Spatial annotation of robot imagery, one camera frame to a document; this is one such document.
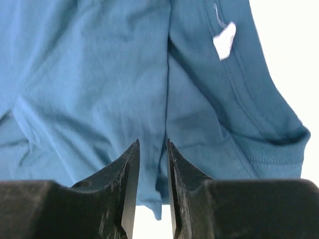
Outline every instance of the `garment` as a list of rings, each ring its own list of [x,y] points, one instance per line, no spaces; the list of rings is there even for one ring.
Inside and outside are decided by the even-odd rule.
[[[222,61],[214,3],[237,26]],[[0,34],[2,180],[71,186],[138,138],[137,204],[160,219],[167,138],[214,179],[301,175],[310,133],[271,80],[248,0],[1,1]]]

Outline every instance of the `white tag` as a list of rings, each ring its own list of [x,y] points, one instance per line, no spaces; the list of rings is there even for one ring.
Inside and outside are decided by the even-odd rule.
[[[229,57],[235,34],[236,25],[235,23],[230,22],[219,35],[213,37],[213,43],[219,56],[219,60],[224,60]]]

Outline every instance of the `white label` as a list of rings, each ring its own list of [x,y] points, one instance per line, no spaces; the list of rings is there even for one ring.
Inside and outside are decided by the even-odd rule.
[[[219,35],[213,37],[213,43],[219,56],[219,60],[224,60],[229,57],[235,34],[236,25],[235,23],[230,22]]]

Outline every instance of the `white background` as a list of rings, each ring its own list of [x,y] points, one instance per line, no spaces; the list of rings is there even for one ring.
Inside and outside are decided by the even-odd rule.
[[[319,2],[250,0],[253,17],[273,81],[312,133],[302,177],[319,185]],[[172,239],[169,206],[162,221],[137,207],[134,239]]]

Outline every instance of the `black robotic claw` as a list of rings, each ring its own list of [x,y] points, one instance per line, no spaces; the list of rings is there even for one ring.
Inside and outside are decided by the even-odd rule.
[[[71,188],[53,181],[0,182],[0,238],[132,239],[139,170],[137,140]]]
[[[308,180],[215,181],[167,142],[175,239],[318,239],[319,190]]]

